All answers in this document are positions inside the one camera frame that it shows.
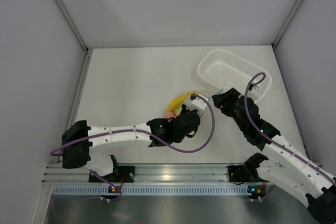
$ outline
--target white plastic basket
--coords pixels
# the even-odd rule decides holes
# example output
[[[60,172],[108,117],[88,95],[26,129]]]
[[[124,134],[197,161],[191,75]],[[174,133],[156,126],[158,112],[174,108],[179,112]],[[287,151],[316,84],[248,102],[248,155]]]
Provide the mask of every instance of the white plastic basket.
[[[244,94],[251,78],[259,72],[264,72],[266,78],[249,93],[249,97],[255,102],[265,96],[272,83],[272,78],[265,69],[225,49],[209,52],[197,67],[197,73],[207,87],[222,89],[223,92],[235,88],[241,94]]]

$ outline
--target pink object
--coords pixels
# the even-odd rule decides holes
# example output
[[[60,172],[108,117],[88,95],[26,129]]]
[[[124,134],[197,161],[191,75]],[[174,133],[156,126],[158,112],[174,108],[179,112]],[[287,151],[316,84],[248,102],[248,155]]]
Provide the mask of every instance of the pink object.
[[[175,113],[174,111],[170,111],[170,112],[167,112],[167,113],[166,113],[165,117],[166,117],[167,119],[170,119],[170,118],[176,118],[177,115],[176,115],[176,113]]]

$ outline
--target gray wall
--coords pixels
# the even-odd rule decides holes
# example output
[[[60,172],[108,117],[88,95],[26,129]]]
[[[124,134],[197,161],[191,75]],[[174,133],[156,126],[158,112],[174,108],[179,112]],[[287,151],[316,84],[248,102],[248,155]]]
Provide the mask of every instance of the gray wall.
[[[53,0],[0,0],[0,218],[27,223],[83,52]]]
[[[306,0],[277,54],[313,159],[336,174],[336,0]]]
[[[88,46],[271,44],[295,0],[63,0]]]

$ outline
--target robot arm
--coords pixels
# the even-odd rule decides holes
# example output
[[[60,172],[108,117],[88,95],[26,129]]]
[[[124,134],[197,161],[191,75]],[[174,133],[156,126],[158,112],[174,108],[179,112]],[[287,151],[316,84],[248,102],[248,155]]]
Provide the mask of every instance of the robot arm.
[[[201,123],[203,111],[208,101],[202,95],[186,99],[180,114],[171,119],[153,119],[147,123],[123,127],[96,127],[87,125],[87,121],[78,121],[62,136],[62,144],[68,144],[79,138],[87,137],[63,149],[62,166],[66,169],[85,167],[100,176],[118,174],[118,163],[112,155],[116,147],[165,146],[180,143],[187,136],[193,137]]]
[[[261,119],[259,108],[251,98],[245,103],[244,96],[235,89],[212,98],[215,107],[233,118],[247,141],[261,152],[250,157],[238,174],[231,174],[232,178],[241,178],[241,182],[257,178],[270,181],[302,202],[318,222],[335,223],[336,177],[318,168],[291,146],[274,126]],[[260,132],[249,120],[246,104]]]

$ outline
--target white table surface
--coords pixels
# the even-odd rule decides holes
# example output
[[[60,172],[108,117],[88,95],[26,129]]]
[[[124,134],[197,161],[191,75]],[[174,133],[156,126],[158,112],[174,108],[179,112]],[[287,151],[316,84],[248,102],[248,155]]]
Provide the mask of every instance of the white table surface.
[[[83,89],[78,120],[94,126],[126,126],[164,116],[166,106],[180,93],[205,89],[197,65],[213,49],[224,48],[266,69],[272,85],[258,102],[261,117],[273,124],[305,153],[280,71],[270,46],[157,47],[94,49]],[[243,163],[259,149],[250,145],[233,119],[214,108],[216,129],[200,152],[183,154],[168,147],[116,148],[119,163]],[[205,111],[195,137],[173,144],[193,150],[206,141],[211,116]]]

